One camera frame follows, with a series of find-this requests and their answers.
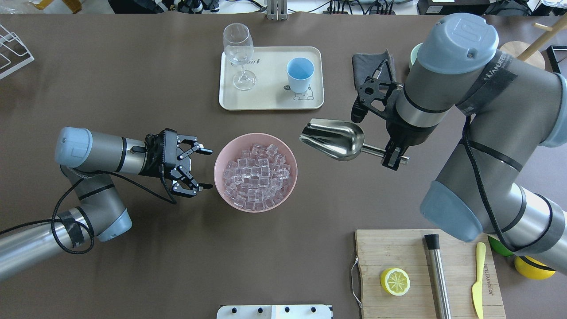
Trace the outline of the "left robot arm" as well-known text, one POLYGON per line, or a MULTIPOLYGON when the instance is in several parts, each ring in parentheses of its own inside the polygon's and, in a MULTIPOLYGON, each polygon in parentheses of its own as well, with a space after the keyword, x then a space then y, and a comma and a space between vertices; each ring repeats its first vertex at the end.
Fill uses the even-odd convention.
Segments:
POLYGON ((211 184, 197 182, 191 174, 192 154, 212 150, 196 136, 164 129, 143 141, 93 132, 85 128, 61 129, 55 161, 71 183, 79 206, 60 210, 61 196, 51 217, 8 228, 1 232, 2 280, 60 252, 84 254, 94 240, 108 241, 130 230, 132 221, 111 177, 126 174, 152 176, 164 186, 158 198, 176 204, 175 197, 195 197, 211 184))

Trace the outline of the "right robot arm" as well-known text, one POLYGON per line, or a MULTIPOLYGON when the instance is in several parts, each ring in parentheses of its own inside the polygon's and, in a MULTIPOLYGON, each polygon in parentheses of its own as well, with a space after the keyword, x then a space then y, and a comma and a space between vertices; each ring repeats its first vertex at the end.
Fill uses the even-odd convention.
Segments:
POLYGON ((566 79, 498 50, 494 26, 468 13, 444 16, 418 51, 401 89, 383 111, 377 84, 359 87, 352 121, 385 119, 383 166, 396 170, 407 148, 423 143, 451 107, 465 116, 462 137, 431 182, 420 212, 447 234, 470 242, 498 236, 510 251, 566 272, 566 218, 545 196, 516 184, 536 147, 566 143, 566 79))

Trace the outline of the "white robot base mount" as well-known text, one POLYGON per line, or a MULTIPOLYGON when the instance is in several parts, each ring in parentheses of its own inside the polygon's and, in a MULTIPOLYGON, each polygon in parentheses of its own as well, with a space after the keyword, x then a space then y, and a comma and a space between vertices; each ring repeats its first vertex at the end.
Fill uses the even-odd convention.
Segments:
POLYGON ((225 305, 218 309, 217 319, 332 319, 331 305, 225 305))

